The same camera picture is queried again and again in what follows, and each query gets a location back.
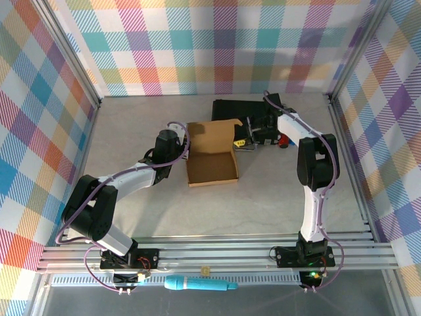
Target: white table surface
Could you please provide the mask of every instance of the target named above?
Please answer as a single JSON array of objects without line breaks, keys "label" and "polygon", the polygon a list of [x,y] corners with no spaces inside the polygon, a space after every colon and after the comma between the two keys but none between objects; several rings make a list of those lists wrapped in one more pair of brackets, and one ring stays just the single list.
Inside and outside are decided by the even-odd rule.
[{"label": "white table surface", "polygon": [[[260,101],[262,95],[105,99],[85,174],[103,176],[131,167],[154,146],[167,122],[210,120],[215,99]],[[320,93],[283,94],[281,100],[315,129],[334,133]],[[297,178],[297,147],[259,146],[256,152],[236,152],[236,157],[238,183],[189,188],[186,164],[181,161],[172,167],[168,179],[119,201],[114,224],[133,237],[298,232],[303,220],[304,192]],[[342,156],[340,164],[341,176],[328,201],[326,227],[330,232],[362,230]]]}]

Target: plaid wallpaper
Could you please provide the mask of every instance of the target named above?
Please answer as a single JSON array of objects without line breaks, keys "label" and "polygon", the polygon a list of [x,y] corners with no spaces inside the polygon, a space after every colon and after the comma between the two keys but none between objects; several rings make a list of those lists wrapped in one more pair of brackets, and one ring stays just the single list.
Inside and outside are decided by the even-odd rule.
[{"label": "plaid wallpaper", "polygon": [[326,92],[376,0],[50,2],[97,88],[122,96]]},{"label": "plaid wallpaper", "polygon": [[21,315],[94,112],[30,0],[0,9],[0,315]]},{"label": "plaid wallpaper", "polygon": [[421,0],[396,0],[340,96],[370,212],[421,315]]}]

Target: checkered backdrop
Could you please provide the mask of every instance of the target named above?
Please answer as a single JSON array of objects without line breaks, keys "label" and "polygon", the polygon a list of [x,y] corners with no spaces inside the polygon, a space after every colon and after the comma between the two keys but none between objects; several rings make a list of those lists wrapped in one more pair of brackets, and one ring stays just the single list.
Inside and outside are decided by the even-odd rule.
[{"label": "checkered backdrop", "polygon": [[50,0],[112,96],[327,92],[375,2]]},{"label": "checkered backdrop", "polygon": [[421,0],[396,0],[340,96],[370,212],[421,315]]},{"label": "checkered backdrop", "polygon": [[24,311],[93,112],[30,0],[1,1],[0,315]]}]

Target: open cardboard box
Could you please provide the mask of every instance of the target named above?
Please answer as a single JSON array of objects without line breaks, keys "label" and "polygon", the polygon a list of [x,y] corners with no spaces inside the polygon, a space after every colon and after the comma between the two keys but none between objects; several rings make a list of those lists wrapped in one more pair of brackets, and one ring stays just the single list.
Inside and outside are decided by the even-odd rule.
[{"label": "open cardboard box", "polygon": [[238,119],[194,122],[187,125],[190,151],[187,160],[189,186],[209,186],[238,181],[237,159],[233,149]]}]

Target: blue marker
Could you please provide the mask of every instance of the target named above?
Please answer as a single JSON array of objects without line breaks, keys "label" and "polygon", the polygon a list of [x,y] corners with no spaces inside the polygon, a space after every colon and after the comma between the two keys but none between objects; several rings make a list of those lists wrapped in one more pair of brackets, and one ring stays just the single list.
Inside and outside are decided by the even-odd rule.
[{"label": "blue marker", "polygon": [[165,288],[169,290],[212,290],[226,291],[236,290],[237,283],[210,278],[188,278],[182,275],[169,275],[165,278]]}]

